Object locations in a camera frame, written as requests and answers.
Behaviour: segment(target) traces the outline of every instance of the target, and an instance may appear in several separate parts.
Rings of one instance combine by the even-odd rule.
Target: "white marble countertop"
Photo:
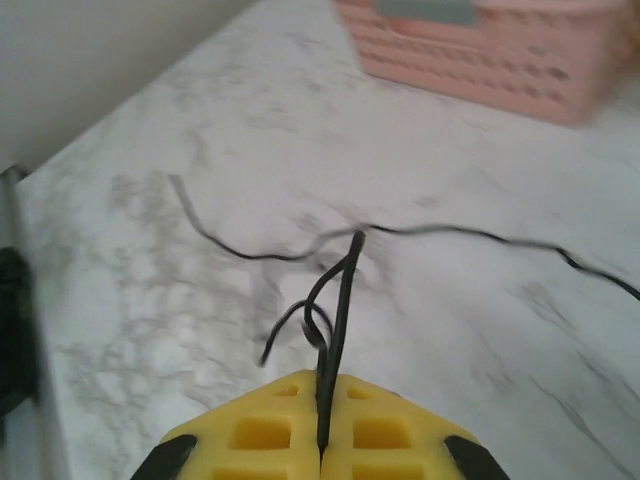
[[[71,478],[128,479],[173,426],[315,360],[292,324],[255,366],[317,265],[223,254],[166,173],[247,252],[452,222],[638,285],[639,133],[637,82],[571,130],[368,78],[327,0],[260,2],[21,185]],[[628,480],[639,342],[640,305],[553,255],[372,233],[343,371],[463,425],[514,480]]]

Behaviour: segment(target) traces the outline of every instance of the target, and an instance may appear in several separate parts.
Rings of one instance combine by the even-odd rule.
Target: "pink basket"
[[[484,0],[472,27],[333,0],[365,72],[557,123],[586,120],[640,46],[640,0]]]

